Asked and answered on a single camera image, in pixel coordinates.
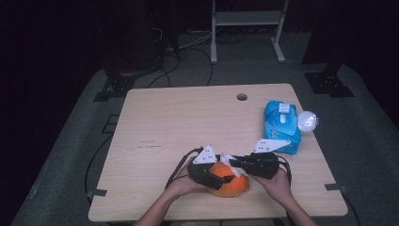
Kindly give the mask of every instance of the tissue box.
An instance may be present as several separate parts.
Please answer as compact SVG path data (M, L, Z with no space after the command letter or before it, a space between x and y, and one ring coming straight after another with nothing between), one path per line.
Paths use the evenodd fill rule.
M264 135L269 139L291 140L291 144L276 150L281 153L297 153L301 140L297 128L296 106L280 101L270 101L264 110Z

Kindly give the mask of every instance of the hand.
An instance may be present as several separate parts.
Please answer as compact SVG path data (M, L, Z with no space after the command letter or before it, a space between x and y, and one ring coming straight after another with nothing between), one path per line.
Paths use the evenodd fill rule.
M180 197L183 195L187 195L195 190L200 190L205 188L205 186L196 183L188 176L187 166L190 162L193 161L193 158L194 157L191 157L188 163L186 163L180 169L174 181L166 189L166 192L169 192L171 195Z
M259 176L252 176L257 182L259 182L269 196L280 203L285 205L294 199L293 192L290 188L290 183L288 182L287 173L284 169L279 168L276 175L270 180Z

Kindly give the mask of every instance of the orange toy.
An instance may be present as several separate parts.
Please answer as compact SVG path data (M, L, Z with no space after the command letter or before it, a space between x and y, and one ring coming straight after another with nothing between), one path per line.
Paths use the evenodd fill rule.
M219 177L234 175L230 167L221 162L214 163L209 171ZM249 190L249 180L246 175L242 174L240 177L234 176L229 183L223 184L219 190L213 188L209 188L209 190L219 197L235 197Z

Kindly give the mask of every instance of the dark background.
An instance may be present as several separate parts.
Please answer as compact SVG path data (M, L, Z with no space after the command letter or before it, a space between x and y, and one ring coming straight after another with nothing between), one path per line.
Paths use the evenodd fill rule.
M168 5L173 2L113 2L0 1L2 225L11 223L104 59L115 57L133 70L159 66L162 46L153 44L151 27L168 27L170 18L163 16L173 10ZM218 8L232 3L239 10L279 7L279 1L217 2ZM175 4L178 31L210 29L211 1ZM347 64L362 76L396 125L397 9L388 0L292 0L284 26L288 32L314 28L304 63L338 58Z

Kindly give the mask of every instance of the floor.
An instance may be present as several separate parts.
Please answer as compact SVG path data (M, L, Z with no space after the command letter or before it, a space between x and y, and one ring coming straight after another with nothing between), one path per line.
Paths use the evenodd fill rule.
M332 98L314 94L304 73L320 72L325 65L302 65L310 33L283 32L280 45L286 57L278 63L270 38L272 33L231 36L240 40L217 46L218 62L210 64L209 42L166 56L164 72L140 77L134 89L164 87L222 86L241 84L289 83L305 110L320 118L314 131L336 182L346 189L355 211L343 217L316 218L320 225L393 225L399 221L399 132L370 94L361 77L342 65L341 81L354 97ZM184 34L185 45L200 36ZM13 225L105 225L88 219L86 190L96 188L115 126L104 126L110 116L118 115L123 98L93 102L106 81L103 70L93 74L68 118L36 183L26 197ZM245 221L242 225L258 225Z

